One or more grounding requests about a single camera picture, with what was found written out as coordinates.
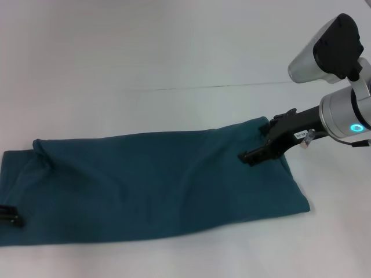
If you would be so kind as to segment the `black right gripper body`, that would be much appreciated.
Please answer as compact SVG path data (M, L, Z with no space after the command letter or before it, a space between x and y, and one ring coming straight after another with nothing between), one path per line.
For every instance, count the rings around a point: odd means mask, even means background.
M301 143L303 139L297 138L296 133L311 129L324 131L319 117L319 107L313 107L299 113L293 108L285 114L274 116L265 133L265 143L271 159L281 157L288 149Z

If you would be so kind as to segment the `blue shirt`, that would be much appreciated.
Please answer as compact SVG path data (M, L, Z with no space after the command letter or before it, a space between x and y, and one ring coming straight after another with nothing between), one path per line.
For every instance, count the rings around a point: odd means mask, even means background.
M263 144L247 122L202 131L35 140L7 151L0 204L26 224L0 224L0 247L105 243L186 235L310 210L284 158L254 167Z

